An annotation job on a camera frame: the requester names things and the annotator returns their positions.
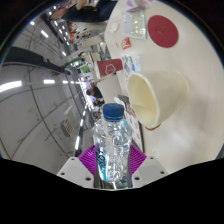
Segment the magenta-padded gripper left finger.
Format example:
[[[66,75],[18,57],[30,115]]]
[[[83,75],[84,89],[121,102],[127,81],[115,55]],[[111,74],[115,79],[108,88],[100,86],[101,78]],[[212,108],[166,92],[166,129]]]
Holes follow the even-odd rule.
[[[70,157],[57,175],[81,187],[93,188],[96,168],[94,147],[90,146],[78,157]]]

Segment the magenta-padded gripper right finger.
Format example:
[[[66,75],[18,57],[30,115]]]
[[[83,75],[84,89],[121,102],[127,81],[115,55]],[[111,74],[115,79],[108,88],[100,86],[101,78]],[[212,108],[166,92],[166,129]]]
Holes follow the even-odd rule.
[[[141,150],[130,146],[129,174],[133,188],[140,188],[167,175],[154,156],[147,157]]]

